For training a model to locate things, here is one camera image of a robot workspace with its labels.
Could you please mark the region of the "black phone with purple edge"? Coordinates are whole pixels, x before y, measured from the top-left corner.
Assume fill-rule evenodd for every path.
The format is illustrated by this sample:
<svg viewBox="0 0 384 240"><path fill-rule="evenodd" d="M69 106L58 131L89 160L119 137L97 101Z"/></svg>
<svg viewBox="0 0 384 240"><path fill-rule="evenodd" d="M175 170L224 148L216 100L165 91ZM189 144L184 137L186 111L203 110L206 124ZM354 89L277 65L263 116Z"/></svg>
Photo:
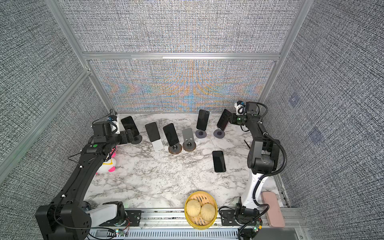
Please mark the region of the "black phone with purple edge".
<svg viewBox="0 0 384 240"><path fill-rule="evenodd" d="M217 123L218 129L220 129L221 131L225 131L231 117L232 113L227 109L224 109Z"/></svg>

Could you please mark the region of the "right arm mounting base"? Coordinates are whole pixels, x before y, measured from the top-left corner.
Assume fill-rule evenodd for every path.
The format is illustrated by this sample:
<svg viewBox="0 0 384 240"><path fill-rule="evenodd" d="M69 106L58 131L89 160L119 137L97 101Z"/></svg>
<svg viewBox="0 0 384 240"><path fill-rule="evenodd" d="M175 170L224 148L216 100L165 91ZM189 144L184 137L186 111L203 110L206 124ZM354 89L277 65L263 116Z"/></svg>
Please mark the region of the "right arm mounting base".
<svg viewBox="0 0 384 240"><path fill-rule="evenodd" d="M251 221L250 225L263 225L258 209L248 209L239 203L234 208L222 206L218 209L218 213L223 226L242 226L249 221Z"/></svg>

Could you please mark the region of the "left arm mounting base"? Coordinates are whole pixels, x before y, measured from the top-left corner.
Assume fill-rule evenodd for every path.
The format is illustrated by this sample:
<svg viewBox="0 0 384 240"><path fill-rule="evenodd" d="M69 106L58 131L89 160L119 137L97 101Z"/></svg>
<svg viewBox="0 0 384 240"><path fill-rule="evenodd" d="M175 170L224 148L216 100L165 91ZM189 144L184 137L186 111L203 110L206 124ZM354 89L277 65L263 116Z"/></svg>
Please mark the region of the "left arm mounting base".
<svg viewBox="0 0 384 240"><path fill-rule="evenodd" d="M100 224L101 227L127 227L128 225L133 227L139 226L142 217L141 210L125 210L124 204L118 201L103 203L103 207L107 205L117 207L117 213L113 219L108 219Z"/></svg>

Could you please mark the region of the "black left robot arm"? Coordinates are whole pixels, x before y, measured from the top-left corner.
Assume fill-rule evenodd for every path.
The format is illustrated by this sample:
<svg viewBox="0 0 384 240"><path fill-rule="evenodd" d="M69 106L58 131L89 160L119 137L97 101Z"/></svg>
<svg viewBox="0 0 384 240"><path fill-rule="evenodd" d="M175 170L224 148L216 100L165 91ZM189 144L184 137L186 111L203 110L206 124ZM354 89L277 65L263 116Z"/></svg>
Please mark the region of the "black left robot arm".
<svg viewBox="0 0 384 240"><path fill-rule="evenodd" d="M84 146L79 165L58 195L48 204L40 206L35 214L45 240L84 240L93 228L105 222L126 223L126 212L121 202L112 202L95 220L82 209L85 194L97 170L108 154L118 145L126 144L125 133L95 136L93 143Z"/></svg>

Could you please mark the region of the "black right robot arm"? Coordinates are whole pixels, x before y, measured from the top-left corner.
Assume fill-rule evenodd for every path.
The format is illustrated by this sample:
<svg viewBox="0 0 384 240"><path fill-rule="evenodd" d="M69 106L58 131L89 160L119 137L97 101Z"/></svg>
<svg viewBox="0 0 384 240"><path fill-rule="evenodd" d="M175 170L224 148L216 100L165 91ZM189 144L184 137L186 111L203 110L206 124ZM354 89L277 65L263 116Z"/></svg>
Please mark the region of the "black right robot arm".
<svg viewBox="0 0 384 240"><path fill-rule="evenodd" d="M235 109L236 112L230 117L230 123L247 127L253 138L247 157L249 179L239 204L242 208L252 210L257 207L264 208L263 213L266 213L270 206L265 203L260 204L257 200L261 195L266 179L272 176L277 169L280 152L279 141L271 138L264 126L263 118L268 112L266 105L257 102L237 101Z"/></svg>

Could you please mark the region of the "dark grey round phone stand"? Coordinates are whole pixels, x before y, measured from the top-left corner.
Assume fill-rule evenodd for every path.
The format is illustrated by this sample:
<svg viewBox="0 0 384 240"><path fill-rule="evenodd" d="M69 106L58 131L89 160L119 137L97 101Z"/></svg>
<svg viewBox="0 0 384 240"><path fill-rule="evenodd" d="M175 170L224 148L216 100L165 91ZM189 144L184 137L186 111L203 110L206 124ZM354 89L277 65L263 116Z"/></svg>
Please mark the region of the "dark grey round phone stand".
<svg viewBox="0 0 384 240"><path fill-rule="evenodd" d="M132 138L131 144L133 144L133 145L140 144L142 142L142 139L143 138L141 135L137 135L137 136Z"/></svg>

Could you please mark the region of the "purple right phone stand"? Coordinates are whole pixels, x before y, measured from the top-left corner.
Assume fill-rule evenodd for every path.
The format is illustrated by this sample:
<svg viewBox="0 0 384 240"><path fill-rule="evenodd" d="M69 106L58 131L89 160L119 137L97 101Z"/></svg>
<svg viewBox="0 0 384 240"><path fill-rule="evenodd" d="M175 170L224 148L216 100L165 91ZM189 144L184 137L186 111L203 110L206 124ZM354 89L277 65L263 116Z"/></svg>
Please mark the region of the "purple right phone stand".
<svg viewBox="0 0 384 240"><path fill-rule="evenodd" d="M222 138L225 137L225 132L224 132L223 130L221 130L221 129L216 129L216 130L214 131L214 136L215 136L216 138L218 138L218 139L222 139Z"/></svg>

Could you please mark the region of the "white folding phone stand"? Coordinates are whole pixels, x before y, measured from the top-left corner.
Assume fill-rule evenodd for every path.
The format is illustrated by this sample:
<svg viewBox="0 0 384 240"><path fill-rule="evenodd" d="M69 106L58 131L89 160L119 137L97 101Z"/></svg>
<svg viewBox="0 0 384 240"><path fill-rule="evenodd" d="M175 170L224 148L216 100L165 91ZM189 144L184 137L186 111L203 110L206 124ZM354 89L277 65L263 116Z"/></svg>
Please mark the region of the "white folding phone stand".
<svg viewBox="0 0 384 240"><path fill-rule="evenodd" d="M164 145L163 145L161 139L156 140L156 141L153 141L153 142L152 142L152 145L153 145L153 148L154 148L154 151L155 151L155 152L159 152L159 151L161 151L161 150L164 149Z"/></svg>

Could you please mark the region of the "purple round phone stand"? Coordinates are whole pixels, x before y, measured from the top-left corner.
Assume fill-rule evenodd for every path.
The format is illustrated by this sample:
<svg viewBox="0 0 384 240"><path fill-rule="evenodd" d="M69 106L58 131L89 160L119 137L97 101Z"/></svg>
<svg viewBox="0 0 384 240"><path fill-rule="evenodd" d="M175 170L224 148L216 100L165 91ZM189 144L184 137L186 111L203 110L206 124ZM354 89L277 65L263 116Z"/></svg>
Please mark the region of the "purple round phone stand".
<svg viewBox="0 0 384 240"><path fill-rule="evenodd" d="M206 137L207 137L207 133L206 133L206 131L203 131L203 130L197 130L197 131L195 132L195 135L196 135L196 137L199 138L199 139L203 139L203 138L206 138Z"/></svg>

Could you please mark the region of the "black phone on wooden stand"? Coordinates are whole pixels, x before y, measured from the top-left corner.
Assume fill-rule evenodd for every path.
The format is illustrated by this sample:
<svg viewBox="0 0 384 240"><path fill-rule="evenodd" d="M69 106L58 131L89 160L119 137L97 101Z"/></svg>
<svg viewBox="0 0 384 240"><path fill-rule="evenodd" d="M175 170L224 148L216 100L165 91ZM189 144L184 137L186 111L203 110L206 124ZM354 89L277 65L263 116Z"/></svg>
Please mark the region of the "black phone on wooden stand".
<svg viewBox="0 0 384 240"><path fill-rule="evenodd" d="M175 146L180 142L173 123L164 126L163 131L170 147Z"/></svg>

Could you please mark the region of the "wooden base phone stand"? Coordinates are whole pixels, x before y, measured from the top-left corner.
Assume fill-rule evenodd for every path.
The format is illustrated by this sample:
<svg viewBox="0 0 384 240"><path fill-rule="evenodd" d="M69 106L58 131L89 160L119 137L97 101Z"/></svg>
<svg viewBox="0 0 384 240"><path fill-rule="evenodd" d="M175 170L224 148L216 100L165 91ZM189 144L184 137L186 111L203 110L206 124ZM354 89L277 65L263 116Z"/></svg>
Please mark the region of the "wooden base phone stand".
<svg viewBox="0 0 384 240"><path fill-rule="evenodd" d="M177 143L173 146L169 146L169 152L172 155L178 155L183 150L183 147L180 143Z"/></svg>

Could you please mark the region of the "wooden base grey plate stand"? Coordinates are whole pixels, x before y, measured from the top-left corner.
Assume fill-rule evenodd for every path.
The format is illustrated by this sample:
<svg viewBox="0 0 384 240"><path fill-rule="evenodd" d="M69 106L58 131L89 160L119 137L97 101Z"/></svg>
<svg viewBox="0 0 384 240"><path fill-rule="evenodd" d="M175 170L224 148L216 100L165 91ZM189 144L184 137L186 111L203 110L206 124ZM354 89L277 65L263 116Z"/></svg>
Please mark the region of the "wooden base grey plate stand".
<svg viewBox="0 0 384 240"><path fill-rule="evenodd" d="M183 149L187 152L192 152L196 149L194 133L192 128L186 128L182 131L183 134Z"/></svg>

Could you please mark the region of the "pink phone case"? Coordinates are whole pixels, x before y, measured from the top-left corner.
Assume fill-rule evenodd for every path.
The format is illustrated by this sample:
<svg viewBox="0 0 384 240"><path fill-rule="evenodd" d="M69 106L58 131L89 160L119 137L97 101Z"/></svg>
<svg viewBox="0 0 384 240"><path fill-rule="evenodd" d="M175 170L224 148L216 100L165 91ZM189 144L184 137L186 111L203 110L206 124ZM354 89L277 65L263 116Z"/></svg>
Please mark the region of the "pink phone case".
<svg viewBox="0 0 384 240"><path fill-rule="evenodd" d="M268 225L272 228L284 228L286 226L277 195L273 192L262 192L261 197L264 204L270 206L267 211Z"/></svg>

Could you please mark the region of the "pink striped plush toy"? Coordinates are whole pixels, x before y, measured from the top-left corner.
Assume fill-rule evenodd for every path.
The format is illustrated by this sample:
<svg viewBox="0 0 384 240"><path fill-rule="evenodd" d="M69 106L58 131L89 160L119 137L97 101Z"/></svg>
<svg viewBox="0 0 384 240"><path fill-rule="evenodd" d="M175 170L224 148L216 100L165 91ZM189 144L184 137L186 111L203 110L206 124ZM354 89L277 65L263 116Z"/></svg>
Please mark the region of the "pink striped plush toy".
<svg viewBox="0 0 384 240"><path fill-rule="evenodd" d="M117 160L115 159L117 148L113 148L112 151L108 154L106 160L99 167L96 172L96 175L112 173L116 170Z"/></svg>

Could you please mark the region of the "yellow bamboo steamer basket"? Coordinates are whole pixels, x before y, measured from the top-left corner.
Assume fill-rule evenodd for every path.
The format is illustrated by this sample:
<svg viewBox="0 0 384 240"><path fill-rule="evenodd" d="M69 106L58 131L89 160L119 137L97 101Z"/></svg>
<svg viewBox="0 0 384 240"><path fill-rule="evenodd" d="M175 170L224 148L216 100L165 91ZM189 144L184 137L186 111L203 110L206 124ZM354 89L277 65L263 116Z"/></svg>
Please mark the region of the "yellow bamboo steamer basket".
<svg viewBox="0 0 384 240"><path fill-rule="evenodd" d="M184 212L190 226L197 230L206 230L217 219L218 206L210 194L197 191L187 198Z"/></svg>

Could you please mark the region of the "right steamed bun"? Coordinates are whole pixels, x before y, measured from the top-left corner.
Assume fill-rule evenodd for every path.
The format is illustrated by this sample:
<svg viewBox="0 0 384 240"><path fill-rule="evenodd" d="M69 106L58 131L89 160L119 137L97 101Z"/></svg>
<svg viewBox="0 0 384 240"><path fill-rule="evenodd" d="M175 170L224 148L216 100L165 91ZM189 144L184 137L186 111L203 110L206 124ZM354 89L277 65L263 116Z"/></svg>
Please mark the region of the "right steamed bun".
<svg viewBox="0 0 384 240"><path fill-rule="evenodd" d="M206 222L211 222L216 218L216 208L212 204L204 204L201 207L201 217Z"/></svg>

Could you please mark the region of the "steamed bun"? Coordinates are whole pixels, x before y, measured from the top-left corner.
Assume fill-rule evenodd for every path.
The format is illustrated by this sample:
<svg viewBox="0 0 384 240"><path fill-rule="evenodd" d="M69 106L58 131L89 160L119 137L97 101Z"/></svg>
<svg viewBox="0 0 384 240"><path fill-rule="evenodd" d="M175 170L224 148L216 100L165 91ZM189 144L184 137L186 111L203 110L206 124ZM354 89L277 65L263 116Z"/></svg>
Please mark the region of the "steamed bun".
<svg viewBox="0 0 384 240"><path fill-rule="evenodd" d="M216 218L216 208L212 204L204 204L201 207L201 217L206 222L211 222Z"/></svg>
<svg viewBox="0 0 384 240"><path fill-rule="evenodd" d="M186 212L190 217L197 217L201 212L201 204L198 200L189 200L186 204Z"/></svg>

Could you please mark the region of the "left steamed bun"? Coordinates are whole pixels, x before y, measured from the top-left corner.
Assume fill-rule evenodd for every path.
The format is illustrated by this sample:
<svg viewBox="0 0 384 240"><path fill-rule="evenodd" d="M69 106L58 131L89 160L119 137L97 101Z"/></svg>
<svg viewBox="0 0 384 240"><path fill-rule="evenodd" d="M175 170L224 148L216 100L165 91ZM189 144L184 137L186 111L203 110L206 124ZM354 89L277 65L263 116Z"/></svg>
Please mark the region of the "left steamed bun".
<svg viewBox="0 0 384 240"><path fill-rule="evenodd" d="M197 217L201 212L201 204L198 200L189 200L186 204L186 212L190 217Z"/></svg>

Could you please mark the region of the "aluminium front rail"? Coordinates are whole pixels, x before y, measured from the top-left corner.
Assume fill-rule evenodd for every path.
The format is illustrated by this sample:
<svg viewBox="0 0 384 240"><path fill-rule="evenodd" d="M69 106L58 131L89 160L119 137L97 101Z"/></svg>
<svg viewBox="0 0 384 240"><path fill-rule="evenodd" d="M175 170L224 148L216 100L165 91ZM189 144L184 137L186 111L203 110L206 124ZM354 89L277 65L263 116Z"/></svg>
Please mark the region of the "aluminium front rail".
<svg viewBox="0 0 384 240"><path fill-rule="evenodd" d="M187 222L184 209L127 209L130 225L113 227L118 240L236 240L241 226L232 218L234 211L223 210L225 218L217 217L211 227L197 230ZM262 228L250 224L244 233L256 234L256 240L310 240L309 228L300 209L282 208L285 227L273 228L262 217Z"/></svg>

